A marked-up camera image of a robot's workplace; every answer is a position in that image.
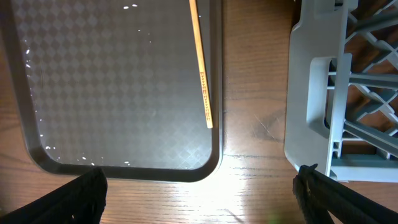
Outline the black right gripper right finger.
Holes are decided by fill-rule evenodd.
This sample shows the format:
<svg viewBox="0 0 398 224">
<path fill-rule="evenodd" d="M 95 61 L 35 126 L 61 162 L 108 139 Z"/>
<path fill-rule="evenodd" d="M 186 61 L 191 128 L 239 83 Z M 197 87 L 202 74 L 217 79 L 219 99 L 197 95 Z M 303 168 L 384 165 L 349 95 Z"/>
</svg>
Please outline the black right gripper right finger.
<svg viewBox="0 0 398 224">
<path fill-rule="evenodd" d="M 293 179 L 293 193 L 306 223 L 397 223 L 397 212 L 362 196 L 316 170 L 302 165 Z"/>
</svg>

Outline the wooden chopstick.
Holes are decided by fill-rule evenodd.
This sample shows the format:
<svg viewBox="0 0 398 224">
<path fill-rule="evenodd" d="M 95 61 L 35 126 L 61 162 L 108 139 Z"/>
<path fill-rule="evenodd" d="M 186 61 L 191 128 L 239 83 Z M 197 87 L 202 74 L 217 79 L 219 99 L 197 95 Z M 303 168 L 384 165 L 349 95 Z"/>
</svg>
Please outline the wooden chopstick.
<svg viewBox="0 0 398 224">
<path fill-rule="evenodd" d="M 210 94 L 208 89 L 208 80 L 206 75 L 205 57 L 203 53 L 203 44 L 201 40 L 200 21 L 198 16 L 197 1 L 189 0 L 191 20 L 193 26 L 193 35 L 195 48 L 197 52 L 198 70 L 200 74 L 201 93 L 205 110 L 206 126 L 208 129 L 213 128 L 213 118 L 211 112 Z"/>
</svg>

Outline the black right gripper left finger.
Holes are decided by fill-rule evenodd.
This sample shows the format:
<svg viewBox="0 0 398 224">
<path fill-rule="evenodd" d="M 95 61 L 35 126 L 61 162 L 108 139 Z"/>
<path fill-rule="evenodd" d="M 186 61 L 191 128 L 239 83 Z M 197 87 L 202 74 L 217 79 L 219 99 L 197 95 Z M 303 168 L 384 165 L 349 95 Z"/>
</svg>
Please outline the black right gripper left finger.
<svg viewBox="0 0 398 224">
<path fill-rule="evenodd" d="M 94 168 L 1 217 L 1 223 L 99 223 L 106 206 L 107 189 L 104 172 Z"/>
</svg>

